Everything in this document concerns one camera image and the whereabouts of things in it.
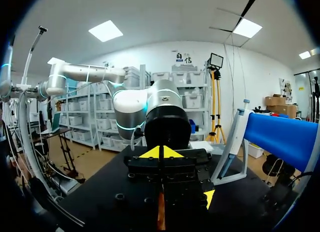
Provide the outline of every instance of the tripod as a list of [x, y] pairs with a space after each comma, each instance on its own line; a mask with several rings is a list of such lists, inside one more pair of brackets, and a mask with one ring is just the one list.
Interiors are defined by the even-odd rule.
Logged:
[[[206, 141], [211, 141], [219, 143], [219, 131], [221, 132], [223, 142], [226, 144], [226, 138], [224, 131], [220, 125], [220, 115], [221, 115], [221, 97], [220, 97], [220, 78], [221, 74], [218, 69], [211, 70], [211, 81], [212, 81], [212, 115], [211, 115], [211, 132], [209, 136], [205, 139]], [[218, 113], [216, 115], [216, 91], [217, 91], [217, 99], [218, 99]]]
[[318, 77], [314, 77], [315, 85], [314, 92], [312, 92], [312, 122], [319, 123], [319, 97], [320, 87], [318, 84]]

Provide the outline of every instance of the black object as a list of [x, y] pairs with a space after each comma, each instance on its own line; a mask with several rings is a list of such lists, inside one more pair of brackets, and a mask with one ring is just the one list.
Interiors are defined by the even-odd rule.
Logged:
[[144, 135], [149, 150], [158, 145], [186, 149], [191, 135], [187, 113], [177, 106], [152, 109], [145, 120]]

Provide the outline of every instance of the yellow tripod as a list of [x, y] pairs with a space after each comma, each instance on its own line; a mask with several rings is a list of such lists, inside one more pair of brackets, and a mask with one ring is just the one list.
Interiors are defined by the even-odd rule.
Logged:
[[[220, 125], [220, 116], [221, 116], [221, 97], [220, 97], [220, 72], [219, 70], [211, 70], [211, 81], [212, 81], [212, 115], [211, 115], [211, 132], [209, 136], [205, 139], [206, 141], [219, 143], [219, 131], [221, 132], [223, 142], [226, 144], [226, 138], [224, 131]], [[218, 99], [218, 113], [216, 115], [216, 91], [217, 91], [217, 99]]]

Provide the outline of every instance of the ceiling light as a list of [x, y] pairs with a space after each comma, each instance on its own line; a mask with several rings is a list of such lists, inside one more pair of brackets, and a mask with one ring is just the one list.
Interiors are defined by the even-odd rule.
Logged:
[[89, 32], [102, 42], [123, 36], [122, 32], [111, 20], [91, 28]]
[[64, 60], [60, 60], [58, 58], [51, 58], [47, 63], [52, 65], [52, 64], [56, 64], [58, 62], [64, 62]]
[[311, 57], [311, 55], [308, 51], [306, 51], [304, 53], [300, 53], [299, 56], [301, 57], [301, 59], [306, 59], [306, 58]]
[[247, 19], [242, 19], [241, 22], [237, 25], [233, 33], [245, 36], [247, 38], [252, 38], [262, 26], [255, 24]]

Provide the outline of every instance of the cardboard box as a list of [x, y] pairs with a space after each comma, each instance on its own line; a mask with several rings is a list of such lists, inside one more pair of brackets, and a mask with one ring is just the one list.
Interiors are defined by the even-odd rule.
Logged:
[[297, 116], [297, 107], [295, 105], [267, 106], [267, 109], [274, 113], [289, 115], [289, 118], [296, 118]]
[[286, 98], [278, 97], [278, 94], [274, 94], [272, 97], [265, 97], [266, 106], [285, 105]]

